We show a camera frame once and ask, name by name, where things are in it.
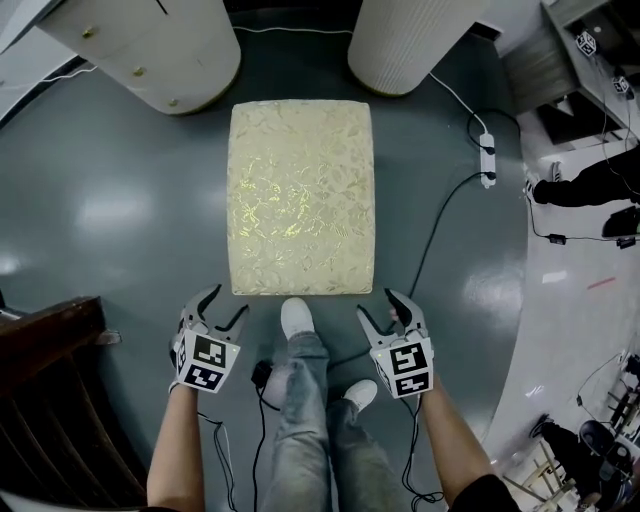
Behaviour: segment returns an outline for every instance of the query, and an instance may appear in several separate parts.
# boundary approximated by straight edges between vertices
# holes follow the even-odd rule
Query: shoe
[[[553,420],[549,418],[548,414],[543,414],[538,418],[538,421],[536,422],[535,426],[531,429],[531,432],[529,432],[529,437],[531,439],[534,439],[538,437],[540,434],[542,434],[542,427],[547,423],[553,423]]]
[[[300,332],[314,332],[313,317],[309,306],[300,297],[292,297],[282,304],[280,323],[287,340]]]
[[[640,227],[640,213],[636,207],[627,208],[612,214],[602,227],[604,238],[635,236]]]
[[[526,171],[524,173],[524,190],[527,193],[527,197],[529,201],[533,204],[540,204],[533,197],[533,190],[536,188],[536,185],[540,183],[540,176],[538,176],[535,172]]]
[[[347,389],[343,398],[351,400],[356,404],[358,412],[361,412],[367,405],[373,402],[377,393],[378,385],[375,382],[372,380],[361,380]]]
[[[562,181],[562,171],[560,170],[560,162],[551,164],[551,181],[558,183]]]

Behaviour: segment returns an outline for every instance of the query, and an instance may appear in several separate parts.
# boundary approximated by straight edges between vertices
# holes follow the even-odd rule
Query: black shoe
[[[604,223],[602,236],[604,238],[635,236],[638,234],[638,224],[640,224],[640,214],[637,208],[632,206],[612,214]]]
[[[531,429],[531,432],[529,432],[529,437],[531,439],[538,437],[542,433],[542,427],[547,423],[553,423],[553,420],[549,418],[548,414],[543,414],[538,418],[538,421],[536,421],[536,424]]]

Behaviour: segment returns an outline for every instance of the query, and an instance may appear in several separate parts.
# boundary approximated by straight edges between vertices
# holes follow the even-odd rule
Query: white wall
[[[74,56],[38,28],[0,55],[0,119],[32,88],[11,87],[39,82]]]
[[[496,48],[504,55],[542,25],[540,0],[493,0],[480,21],[503,31]]]

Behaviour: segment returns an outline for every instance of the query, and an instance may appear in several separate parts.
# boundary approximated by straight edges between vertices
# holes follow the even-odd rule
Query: cable
[[[474,119],[474,117],[477,118],[478,117],[477,115],[479,113],[482,113],[482,112],[487,113],[487,114],[498,114],[498,115],[501,115],[502,117],[507,118],[509,121],[511,121],[516,126],[516,128],[518,128],[518,139],[521,138],[521,136],[522,136],[522,128],[520,128],[520,123],[511,114],[508,114],[507,112],[505,112],[504,110],[500,110],[499,108],[479,108],[478,110],[474,110],[473,112],[471,112],[471,114],[469,115],[469,117],[467,119],[467,136],[469,137],[469,140],[471,140],[471,142],[473,142],[480,149],[484,149],[485,151],[494,150],[494,148],[486,148],[485,146],[480,144],[480,142],[478,142],[476,139],[474,139],[473,135],[471,135],[471,121]]]
[[[241,27],[241,26],[234,26],[233,28],[234,28],[234,30],[244,30],[246,32],[252,32],[252,33],[255,33],[255,34],[261,34],[263,32],[272,32],[272,31],[276,31],[276,30],[281,30],[283,32],[311,32],[311,33],[314,33],[314,34],[353,34],[352,30],[317,30],[317,29],[313,29],[313,28],[269,27],[269,28],[255,29],[255,28]],[[451,95],[455,99],[457,99],[458,102],[464,108],[466,108],[473,117],[475,117],[475,119],[482,125],[482,128],[483,128],[485,134],[489,133],[489,131],[487,130],[487,125],[484,124],[484,121],[482,121],[482,119],[480,119],[480,117],[477,115],[477,112],[479,112],[479,110],[476,111],[476,112],[471,110],[469,105],[467,105],[464,102],[464,100],[458,95],[458,93],[456,93],[451,87],[449,87],[446,83],[444,83],[442,80],[440,80],[433,73],[429,73],[429,76],[433,80],[435,80],[437,83],[439,83],[442,87],[444,87],[447,91],[449,91],[451,93]]]
[[[26,89],[29,87],[35,87],[36,85],[39,85],[39,84],[49,84],[49,83],[57,82],[58,80],[66,80],[68,78],[73,78],[74,76],[78,76],[81,73],[91,73],[96,69],[98,69],[98,66],[94,66],[91,69],[79,69],[78,71],[75,71],[70,75],[56,76],[54,78],[40,80],[39,82],[33,82],[32,84],[21,84],[21,85],[11,85],[11,86],[0,85],[0,92]]]
[[[420,258],[420,265],[418,265],[418,272],[416,272],[416,276],[413,279],[413,283],[411,284],[411,288],[409,290],[409,298],[412,298],[414,292],[416,291],[416,286],[418,285],[418,280],[420,279],[420,275],[422,274],[422,268],[424,267],[424,262],[425,262],[425,260],[427,258],[427,252],[429,252],[429,248],[431,247],[431,244],[433,243],[433,239],[435,237],[436,230],[438,229],[438,225],[440,224],[440,219],[442,218],[442,214],[444,213],[444,210],[446,209],[447,205],[449,204],[449,201],[451,201],[451,199],[456,194],[456,192],[458,192],[458,190],[460,190],[464,185],[469,183],[474,178],[478,178],[478,177],[482,176],[483,174],[486,174],[486,173],[484,173],[484,172],[476,172],[476,173],[473,173],[471,176],[467,176],[465,179],[463,179],[460,183],[458,183],[454,187],[454,189],[449,193],[449,195],[445,199],[444,203],[442,203],[442,206],[440,207],[440,210],[438,211],[438,214],[436,215],[436,220],[433,223],[433,227],[431,228],[431,233],[429,233],[429,238],[427,239],[427,244],[425,245],[424,250],[422,251],[422,258]]]
[[[233,27],[234,30],[244,30],[253,32],[254,34],[262,34],[263,32],[273,32],[282,30],[283,32],[313,32],[314,34],[353,34],[352,30],[317,30],[314,28],[287,28],[287,27],[269,27],[269,28],[249,28],[249,27]]]
[[[222,475],[224,476],[224,483],[227,488],[227,504],[229,505],[230,510],[238,512],[235,503],[233,502],[233,491],[235,488],[233,472],[231,471],[231,466],[227,461],[227,458],[224,456],[224,451],[222,450],[222,446],[220,445],[220,439],[218,439],[218,432],[221,428],[222,425],[218,425],[213,432],[213,445],[216,449],[216,453],[218,454],[218,459],[220,460]]]
[[[260,401],[264,405],[266,405],[269,409],[272,409],[272,410],[274,410],[276,412],[280,412],[280,409],[278,409],[275,405],[271,405],[269,402],[267,402],[264,398],[262,398],[262,395],[260,395]]]
[[[598,373],[600,370],[602,370],[605,366],[607,366],[611,361],[613,361],[614,359],[620,357],[619,353],[616,353],[611,359],[609,359],[606,363],[601,364],[600,366],[598,366],[598,368],[596,368],[595,370],[593,370],[591,372],[591,374],[585,379],[585,381],[582,383],[582,386],[580,386],[580,389],[578,390],[578,394],[576,396],[576,403],[578,404],[578,407],[582,407],[589,416],[591,416],[591,419],[593,419],[594,421],[597,421],[598,423],[601,424],[605,424],[608,423],[609,425],[611,425],[610,421],[600,421],[599,419],[597,419],[593,414],[591,414],[591,411],[589,411],[589,409],[587,409],[584,405],[584,401],[582,400],[582,397],[580,396],[580,393],[582,392],[582,390],[584,389],[584,387],[587,385],[587,382],[589,382],[589,380],[591,379],[591,377],[593,377],[596,373]]]
[[[411,432],[411,445],[409,448],[409,457],[407,458],[407,464],[404,467],[404,471],[402,472],[402,486],[413,494],[413,498],[411,499],[411,511],[417,512],[418,505],[421,501],[425,503],[437,503],[444,498],[444,494],[439,491],[429,492],[429,493],[421,493],[416,491],[413,483],[411,482],[411,470],[413,469],[413,454],[415,451],[416,444],[418,442],[418,432],[420,430],[418,425],[418,414],[420,413],[420,409],[422,407],[422,400],[420,399],[420,395],[418,395],[418,405],[416,407],[416,412],[414,413],[411,410],[411,406],[407,403],[404,398],[401,398],[400,401],[404,404],[404,406],[409,411],[409,415],[411,416],[412,421],[412,432]]]
[[[264,394],[265,389],[266,388],[262,388],[262,391],[260,391],[256,386],[256,394],[259,398],[258,407],[260,408],[260,420],[262,422],[262,437],[260,438],[260,443],[258,443],[258,448],[256,449],[256,456],[253,459],[253,470],[251,473],[253,478],[253,512],[258,512],[258,481],[256,480],[256,467],[258,466],[258,458],[260,457],[262,444],[264,443],[264,439],[267,435],[267,429],[264,423],[264,409],[262,408],[262,395]]]
[[[458,100],[458,102],[460,103],[460,105],[462,105],[464,108],[466,108],[466,109],[469,111],[469,113],[470,113],[473,117],[475,117],[475,118],[477,119],[477,121],[482,125],[482,128],[484,129],[484,133],[485,133],[485,134],[488,134],[488,133],[489,133],[489,130],[487,130],[487,125],[486,125],[486,124],[484,124],[484,122],[482,121],[482,119],[480,119],[480,117],[479,117],[476,113],[474,113],[474,111],[473,111],[473,110],[471,110],[471,109],[469,108],[469,105],[467,105],[464,101],[462,101],[462,98],[461,98],[460,96],[458,96],[458,94],[457,94],[457,93],[456,93],[456,92],[455,92],[451,87],[449,87],[447,84],[445,84],[442,80],[440,80],[440,79],[439,79],[436,75],[434,75],[433,73],[429,73],[429,76],[430,76],[431,78],[433,78],[436,82],[438,82],[438,83],[439,83],[442,87],[444,87],[447,91],[449,91],[449,92],[452,94],[452,96],[453,96],[455,99],[457,99],[457,100]]]
[[[433,227],[431,228],[431,232],[429,233],[429,237],[427,238],[427,244],[425,245],[424,250],[422,251],[422,257],[420,258],[420,264],[418,265],[418,271],[416,272],[416,275],[415,275],[415,277],[413,279],[413,283],[411,284],[411,289],[410,289],[409,295],[408,295],[409,298],[412,298],[414,292],[416,291],[416,286],[418,285],[418,281],[420,280],[420,275],[422,274],[422,268],[424,267],[424,262],[425,262],[425,260],[427,258],[427,253],[429,252],[429,248],[431,247],[431,244],[433,243],[433,239],[435,237],[436,230],[438,229],[438,225],[440,224],[440,220],[442,218],[442,214],[444,213],[445,209],[447,208],[447,205],[449,204],[449,202],[451,201],[453,196],[456,194],[456,192],[458,192],[458,190],[460,190],[465,184],[469,183],[474,178],[482,176],[483,174],[485,174],[485,173],[476,172],[476,173],[472,174],[471,176],[467,176],[465,179],[463,179],[449,193],[449,195],[445,199],[444,203],[442,204],[442,206],[438,210],[438,213],[436,214],[436,220],[434,221]],[[395,322],[391,323],[391,325],[387,328],[387,331],[391,330],[391,328],[393,327],[394,323]],[[337,362],[335,362],[333,364],[330,364],[328,369],[327,369],[327,371],[332,371],[332,370],[336,369],[338,366],[342,366],[344,364],[350,363],[351,361],[355,361],[356,359],[360,359],[361,357],[364,357],[364,356],[366,356],[368,354],[369,354],[369,349],[363,350],[362,352],[359,352],[358,354],[355,354],[353,356],[347,357],[346,359],[342,359],[341,361],[337,361]]]
[[[596,368],[594,371],[591,372],[591,375],[589,375],[586,380],[582,383],[582,386],[580,386],[580,389],[578,390],[578,398],[580,398],[580,392],[582,391],[582,389],[587,385],[587,382],[589,382],[589,380],[591,379],[591,377],[593,377],[596,373],[598,373],[600,370],[602,370],[605,366],[607,366],[611,361],[613,361],[615,358],[620,357],[620,353],[616,353],[611,359],[609,359],[606,363],[601,364],[600,366],[598,366],[598,368]]]
[[[212,425],[216,426],[213,431],[213,445],[216,449],[216,454],[218,455],[220,466],[222,467],[222,475],[224,477],[225,486],[227,488],[227,504],[229,505],[230,510],[232,510],[233,512],[238,512],[233,495],[236,483],[233,475],[233,466],[231,463],[231,445],[229,443],[229,434],[227,432],[227,427],[224,422],[212,420],[206,414],[202,414],[200,411],[198,411],[198,417],[202,418],[207,423],[211,423]],[[227,454],[229,456],[229,459],[225,457],[224,450],[222,449],[222,445],[220,444],[220,439],[218,439],[218,432],[220,431],[220,429],[224,429],[224,435],[227,441]]]
[[[638,240],[638,237],[632,237],[631,235],[620,236],[618,238],[595,238],[590,236],[564,236],[564,235],[557,235],[557,234],[541,235],[540,233],[538,233],[538,230],[536,229],[536,224],[533,220],[533,206],[531,204],[531,199],[529,199],[528,197],[527,197],[527,202],[529,203],[529,214],[531,217],[531,230],[533,231],[533,234],[539,238],[546,238],[551,243],[565,245],[567,240],[593,240],[595,242],[618,242],[618,240],[620,239],[630,240],[631,238]]]
[[[602,139],[601,141],[601,147],[602,147],[602,154],[604,155],[605,160],[607,161],[607,166],[609,167],[609,170],[615,174],[616,176],[618,176],[618,178],[620,178],[622,180],[622,182],[624,183],[625,187],[627,187],[627,189],[629,189],[629,192],[631,192],[632,194],[635,194],[636,196],[640,196],[640,193],[636,192],[635,190],[633,190],[631,188],[631,186],[629,186],[629,183],[627,183],[627,180],[625,179],[625,177],[622,174],[617,173],[616,171],[613,170],[613,167],[611,167],[611,162],[609,161],[609,155],[607,155],[607,149],[605,147],[605,141],[604,141],[604,135],[607,131],[607,119],[609,118],[609,116],[607,115],[607,94],[606,94],[606,90],[604,88],[604,84],[602,83],[602,76],[601,76],[601,68],[600,65],[598,64],[598,61],[594,59],[595,62],[595,68],[596,68],[596,75],[598,76],[598,84],[600,85],[600,90],[602,91],[602,111],[604,112],[604,124],[602,125],[602,133],[600,134],[600,138]],[[627,140],[629,138],[629,134],[631,132],[631,107],[629,106],[629,102],[627,101],[627,109],[629,112],[629,129],[627,131],[627,138],[625,139],[625,149],[627,147]]]

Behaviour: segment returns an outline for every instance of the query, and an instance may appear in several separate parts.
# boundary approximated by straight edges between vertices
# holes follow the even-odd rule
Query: black sleeve
[[[496,512],[520,512],[509,494],[507,486],[495,475],[478,478],[462,491],[453,502],[451,512],[494,510]]]

